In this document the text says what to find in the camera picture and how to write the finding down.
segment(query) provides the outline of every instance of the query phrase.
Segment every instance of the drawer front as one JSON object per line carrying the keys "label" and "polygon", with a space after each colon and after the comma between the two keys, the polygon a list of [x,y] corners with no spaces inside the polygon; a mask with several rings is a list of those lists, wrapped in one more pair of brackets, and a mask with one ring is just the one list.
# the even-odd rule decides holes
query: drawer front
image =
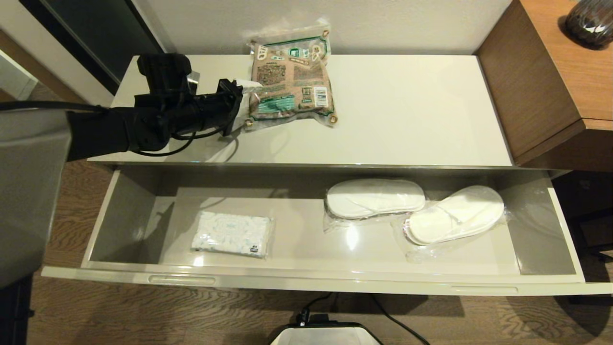
{"label": "drawer front", "polygon": [[[136,284],[423,295],[588,295],[548,175],[523,169],[352,169],[326,167],[152,167],[115,171],[80,269],[42,275]],[[410,263],[382,223],[349,234],[322,231],[326,188],[356,177],[401,177],[441,200],[490,185],[510,218],[466,247]],[[203,209],[276,220],[266,260],[193,252]]]}

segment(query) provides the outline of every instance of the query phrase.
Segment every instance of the plastic packaging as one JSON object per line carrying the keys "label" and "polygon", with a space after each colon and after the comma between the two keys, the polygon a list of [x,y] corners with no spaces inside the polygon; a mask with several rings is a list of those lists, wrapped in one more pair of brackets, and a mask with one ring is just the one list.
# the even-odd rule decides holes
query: plastic packaging
{"label": "plastic packaging", "polygon": [[493,189],[475,185],[461,189],[424,209],[392,220],[394,236],[406,259],[419,263],[474,241],[506,222],[506,210]]}
{"label": "plastic packaging", "polygon": [[324,201],[324,232],[356,225],[406,218],[425,206],[418,184],[400,179],[357,179],[328,189]]}
{"label": "plastic packaging", "polygon": [[192,249],[265,258],[273,228],[267,217],[201,212]]}
{"label": "plastic packaging", "polygon": [[252,92],[245,130],[281,125],[300,118],[315,118],[334,126],[332,86],[326,71],[330,26],[265,33],[252,37],[251,80],[262,84]]}

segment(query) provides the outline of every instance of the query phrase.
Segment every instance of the white slipper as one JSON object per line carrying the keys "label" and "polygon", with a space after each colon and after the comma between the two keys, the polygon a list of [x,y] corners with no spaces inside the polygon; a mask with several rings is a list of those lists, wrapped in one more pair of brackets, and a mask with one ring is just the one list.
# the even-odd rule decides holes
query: white slipper
{"label": "white slipper", "polygon": [[474,185],[411,214],[403,231],[415,244],[445,242],[487,231],[503,214],[500,195],[489,187]]}
{"label": "white slipper", "polygon": [[341,218],[413,212],[424,208],[424,191],[407,180],[361,179],[334,185],[326,196],[328,210]]}

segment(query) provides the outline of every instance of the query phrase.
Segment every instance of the wooden floor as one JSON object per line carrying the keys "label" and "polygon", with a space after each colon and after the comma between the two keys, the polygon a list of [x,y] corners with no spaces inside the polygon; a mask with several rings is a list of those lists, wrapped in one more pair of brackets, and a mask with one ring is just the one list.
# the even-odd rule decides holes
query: wooden floor
{"label": "wooden floor", "polygon": [[[66,165],[46,265],[79,267],[110,181],[109,169]],[[596,263],[586,272],[608,279]],[[29,344],[267,344],[271,333],[321,293],[217,290],[34,278]],[[368,296],[341,293],[313,306],[359,322],[386,345],[418,344]],[[613,344],[605,306],[553,297],[381,295],[399,320],[434,344]]]}

